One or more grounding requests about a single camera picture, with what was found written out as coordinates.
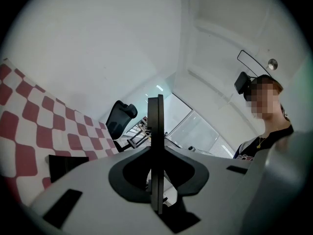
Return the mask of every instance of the red checkered pattern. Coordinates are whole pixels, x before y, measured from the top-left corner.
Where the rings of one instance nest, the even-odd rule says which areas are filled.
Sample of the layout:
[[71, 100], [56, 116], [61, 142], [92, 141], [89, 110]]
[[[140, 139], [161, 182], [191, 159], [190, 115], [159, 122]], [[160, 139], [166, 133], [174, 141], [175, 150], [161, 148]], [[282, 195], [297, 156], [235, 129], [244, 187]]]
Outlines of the red checkered pattern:
[[18, 201], [30, 205], [51, 184], [49, 154], [95, 160], [116, 153], [105, 124], [69, 108], [8, 60], [0, 65], [0, 166]]

